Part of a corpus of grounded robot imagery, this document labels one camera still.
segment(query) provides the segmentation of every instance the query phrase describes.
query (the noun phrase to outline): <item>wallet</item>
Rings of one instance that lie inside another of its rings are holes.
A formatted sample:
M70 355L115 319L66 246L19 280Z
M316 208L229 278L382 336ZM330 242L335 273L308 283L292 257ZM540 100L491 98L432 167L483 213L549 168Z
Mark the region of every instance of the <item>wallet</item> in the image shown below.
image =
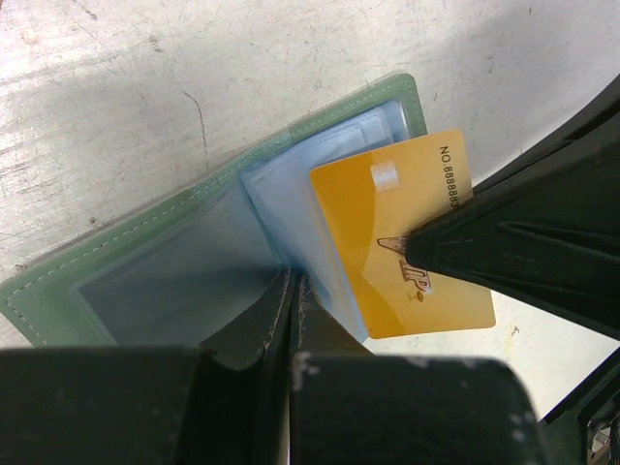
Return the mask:
M0 287L0 311L34 346L195 345L293 268L362 341L367 333L308 174L424 134L414 79L389 77L30 266Z

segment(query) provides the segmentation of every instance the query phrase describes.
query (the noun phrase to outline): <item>table surface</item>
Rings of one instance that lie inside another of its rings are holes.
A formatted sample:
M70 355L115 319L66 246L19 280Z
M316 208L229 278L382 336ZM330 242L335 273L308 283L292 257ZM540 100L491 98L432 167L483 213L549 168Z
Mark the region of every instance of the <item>table surface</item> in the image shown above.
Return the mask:
M395 72L478 182L618 75L617 24L615 0L4 0L0 280ZM539 415L617 347L494 299L492 329L367 346L501 358ZM27 344L0 321L0 347Z

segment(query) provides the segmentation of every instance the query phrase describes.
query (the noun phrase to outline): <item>gold card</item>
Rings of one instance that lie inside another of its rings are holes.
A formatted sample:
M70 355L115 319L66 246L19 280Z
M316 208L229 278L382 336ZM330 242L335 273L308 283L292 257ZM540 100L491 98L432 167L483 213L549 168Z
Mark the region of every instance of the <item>gold card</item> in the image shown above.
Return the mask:
M409 231L472 197L460 131L313 169L310 180L372 338L495 325L490 291L409 266Z

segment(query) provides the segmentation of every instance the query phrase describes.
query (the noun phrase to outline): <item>card chip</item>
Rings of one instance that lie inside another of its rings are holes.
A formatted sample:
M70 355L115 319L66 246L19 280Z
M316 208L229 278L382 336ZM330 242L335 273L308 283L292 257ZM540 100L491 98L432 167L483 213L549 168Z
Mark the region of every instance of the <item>card chip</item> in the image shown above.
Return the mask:
M372 180L375 182L377 192L387 192L398 189L398 170L394 162L384 162L370 167Z

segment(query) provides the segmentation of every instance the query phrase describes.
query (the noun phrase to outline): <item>logo on card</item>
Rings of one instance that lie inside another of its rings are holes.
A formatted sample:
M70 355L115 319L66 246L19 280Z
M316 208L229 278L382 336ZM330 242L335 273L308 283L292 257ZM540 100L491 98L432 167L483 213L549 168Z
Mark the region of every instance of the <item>logo on card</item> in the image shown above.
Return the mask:
M377 243L381 247L396 252L403 257L405 256L407 237L384 237L377 239ZM432 291L428 271L411 266L404 260L399 260L398 264L400 265L400 272L405 281L413 281L416 287L424 293L430 293Z

